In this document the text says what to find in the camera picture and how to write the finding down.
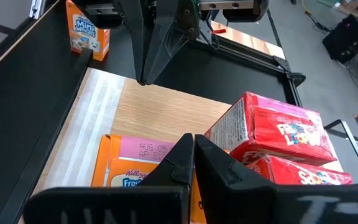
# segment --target frosted flakes cereal box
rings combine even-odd
[[[175,143],[120,135],[104,135],[99,145],[92,187],[134,187],[151,173]],[[190,223],[206,223],[195,170]]]

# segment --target red cereal box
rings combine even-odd
[[[247,167],[276,184],[341,185],[352,183],[352,177],[348,173],[300,164],[270,155],[258,159]]]
[[[319,113],[250,92],[204,135],[243,164],[266,154],[315,166],[336,160]]]

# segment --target wooden board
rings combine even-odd
[[[221,30],[221,29],[226,30],[225,33],[217,34],[221,37],[232,40],[232,41],[242,44],[244,46],[253,48],[253,49],[263,52],[265,54],[268,54],[271,56],[278,56],[282,59],[285,59],[284,51],[281,47],[278,47],[278,46],[271,44],[269,42],[266,42],[264,40],[260,40],[256,37],[245,34],[243,32],[240,32],[238,30],[235,30],[233,28],[230,28],[228,26],[220,24],[218,22],[211,21],[211,26],[212,26],[213,30]]]
[[[204,134],[230,105],[127,79],[112,134],[177,142],[184,133]]]
[[[176,142],[203,134],[230,107],[225,103],[88,69],[33,194],[87,186],[102,134]]]

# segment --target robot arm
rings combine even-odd
[[[136,80],[151,85],[173,56],[203,35],[200,23],[209,23],[210,10],[223,10],[229,22],[255,22],[269,0],[73,0],[101,29],[125,24],[132,36]]]
[[[193,164],[207,223],[358,223],[358,184],[277,185],[199,134],[183,135],[136,187],[45,190],[24,220],[188,224]]]

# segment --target white label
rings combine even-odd
[[[211,141],[221,149],[232,151],[248,140],[244,99],[241,98],[211,128]]]
[[[107,50],[109,50],[109,46],[110,46],[110,43],[107,43],[103,49],[103,53],[105,53]]]
[[[73,15],[73,29],[78,34],[84,34],[94,40],[98,39],[98,29],[88,18],[80,16],[79,14]]]

